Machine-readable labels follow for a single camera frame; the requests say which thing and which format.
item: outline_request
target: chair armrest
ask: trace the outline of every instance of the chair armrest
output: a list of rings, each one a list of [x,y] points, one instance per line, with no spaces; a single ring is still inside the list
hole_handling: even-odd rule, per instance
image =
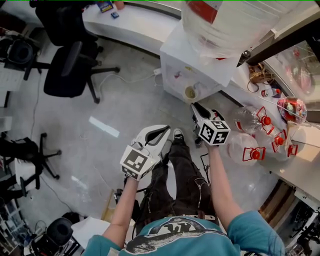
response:
[[[76,41],[73,43],[73,45],[70,48],[68,57],[66,58],[61,76],[67,77],[70,75],[72,69],[74,68],[75,64],[77,63],[78,57],[80,55],[82,48],[82,42]]]

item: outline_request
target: white box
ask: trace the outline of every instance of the white box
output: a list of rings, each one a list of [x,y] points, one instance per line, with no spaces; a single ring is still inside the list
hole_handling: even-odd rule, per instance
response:
[[[184,97],[185,87],[196,84],[198,96],[195,101],[199,101],[228,85],[240,56],[222,60],[199,57],[180,21],[160,48],[163,88],[182,101],[189,102]],[[175,80],[178,72],[185,82]]]

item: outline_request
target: shoe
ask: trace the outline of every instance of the shoe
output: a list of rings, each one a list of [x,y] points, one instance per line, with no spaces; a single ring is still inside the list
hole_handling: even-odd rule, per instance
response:
[[[183,140],[185,141],[184,133],[180,128],[173,130],[173,140]]]

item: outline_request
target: person's left arm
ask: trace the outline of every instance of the person's left arm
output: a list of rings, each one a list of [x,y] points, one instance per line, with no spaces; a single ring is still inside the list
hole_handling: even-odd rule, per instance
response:
[[[115,207],[110,226],[103,236],[120,248],[124,248],[127,231],[134,209],[138,181],[129,177],[118,204]]]

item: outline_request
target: gray floor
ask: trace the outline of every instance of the gray floor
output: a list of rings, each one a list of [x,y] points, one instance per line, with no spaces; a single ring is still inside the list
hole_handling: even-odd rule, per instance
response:
[[[109,41],[98,43],[104,47],[104,52],[99,56],[103,61],[102,66],[121,67],[120,75],[128,81],[145,78],[160,67],[159,59],[130,47]],[[57,47],[48,43],[38,60],[49,63],[56,50]],[[81,215],[100,218],[111,189],[123,185],[119,162],[125,147],[144,127],[166,124],[172,128],[183,128],[192,159],[202,170],[200,155],[207,150],[196,149],[194,146],[189,106],[166,93],[161,86],[155,86],[153,77],[141,82],[126,83],[118,77],[110,76],[103,84],[103,100],[96,105],[87,87],[81,96],[75,98],[46,95],[43,92],[46,74],[46,70],[43,70],[41,76],[37,70],[32,70],[29,80],[23,81],[20,90],[11,94],[9,102],[13,114],[13,127],[9,136],[11,139],[30,137],[39,85],[32,140],[39,143],[40,134],[46,132],[47,151],[62,150],[61,156],[49,161],[60,179],[55,180],[44,171],[40,190],[32,190],[27,198],[19,200],[31,227],[38,220],[48,225],[69,211],[65,204]],[[98,86],[107,75],[94,75],[93,83]],[[228,114],[236,106],[221,94],[214,94],[203,103],[218,109],[231,122]],[[118,130],[119,136],[114,137],[94,126],[89,122],[90,117]],[[223,160],[236,201],[246,211],[257,210],[275,186],[277,177],[259,164],[244,168],[230,159]],[[58,200],[44,181],[65,204]],[[146,187],[149,182],[148,174],[140,182],[139,188]],[[172,169],[167,187],[174,196],[176,184]]]

